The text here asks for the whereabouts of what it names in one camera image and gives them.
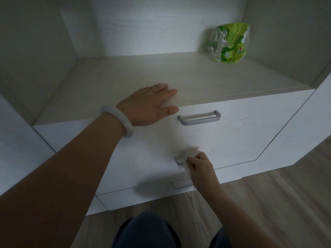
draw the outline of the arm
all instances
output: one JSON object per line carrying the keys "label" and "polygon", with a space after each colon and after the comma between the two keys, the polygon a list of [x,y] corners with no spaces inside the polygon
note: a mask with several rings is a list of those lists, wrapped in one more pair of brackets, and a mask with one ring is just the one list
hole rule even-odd
{"label": "arm", "polygon": [[[167,85],[136,91],[117,108],[132,125],[149,125],[178,111],[159,109],[176,94]],[[0,247],[70,247],[110,157],[125,134],[103,113],[59,152],[0,197]]]}
{"label": "arm", "polygon": [[261,227],[221,188],[207,155],[188,157],[191,179],[218,216],[233,247],[278,247]]}

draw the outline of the floor plank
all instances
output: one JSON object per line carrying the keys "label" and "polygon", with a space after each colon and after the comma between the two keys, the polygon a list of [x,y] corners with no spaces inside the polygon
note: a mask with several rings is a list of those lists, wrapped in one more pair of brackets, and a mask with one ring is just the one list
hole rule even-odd
{"label": "floor plank", "polygon": [[[331,247],[331,137],[295,165],[222,184],[283,247]],[[186,247],[208,247],[221,223],[197,191],[85,217],[72,248],[110,247],[143,211],[166,219]]]}

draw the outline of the person's right arm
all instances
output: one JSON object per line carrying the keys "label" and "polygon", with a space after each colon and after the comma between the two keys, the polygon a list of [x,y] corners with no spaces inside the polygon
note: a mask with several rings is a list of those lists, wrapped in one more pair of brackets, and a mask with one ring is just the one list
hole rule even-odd
{"label": "person's right arm", "polygon": [[278,247],[262,228],[222,190],[205,153],[188,157],[191,179],[218,216],[233,247]]}

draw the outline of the person's left arm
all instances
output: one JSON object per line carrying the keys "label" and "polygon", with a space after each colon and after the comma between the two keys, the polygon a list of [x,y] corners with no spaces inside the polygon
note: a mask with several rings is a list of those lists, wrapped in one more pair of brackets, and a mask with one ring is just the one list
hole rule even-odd
{"label": "person's left arm", "polygon": [[[159,108],[167,85],[136,91],[118,108],[134,126],[175,114]],[[0,247],[70,247],[125,128],[104,112],[72,141],[0,197]]]}

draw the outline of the forearm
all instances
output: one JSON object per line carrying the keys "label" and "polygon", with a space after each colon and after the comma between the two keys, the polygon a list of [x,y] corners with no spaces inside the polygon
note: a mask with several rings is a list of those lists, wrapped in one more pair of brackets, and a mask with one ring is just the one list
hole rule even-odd
{"label": "forearm", "polygon": [[233,247],[278,247],[221,186],[206,195],[205,200],[221,221]]}
{"label": "forearm", "polygon": [[3,194],[0,243],[8,243],[1,246],[69,247],[124,133],[116,118],[103,114]]}

